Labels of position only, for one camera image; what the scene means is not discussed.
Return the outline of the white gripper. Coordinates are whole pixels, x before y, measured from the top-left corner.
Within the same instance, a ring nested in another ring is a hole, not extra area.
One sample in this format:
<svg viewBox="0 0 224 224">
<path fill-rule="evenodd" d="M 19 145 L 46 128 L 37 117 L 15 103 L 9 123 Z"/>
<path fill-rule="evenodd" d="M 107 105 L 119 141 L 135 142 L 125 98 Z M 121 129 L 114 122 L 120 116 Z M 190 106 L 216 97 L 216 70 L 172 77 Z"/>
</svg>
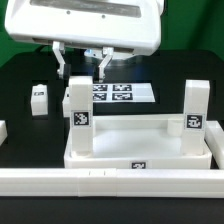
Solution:
<svg viewBox="0 0 224 224">
<path fill-rule="evenodd" d="M 161 43 L 164 0 L 8 0 L 5 29 L 16 41 L 52 45 L 57 73 L 67 80 L 65 46 L 102 49 L 99 82 L 114 50 L 151 55 Z"/>
</svg>

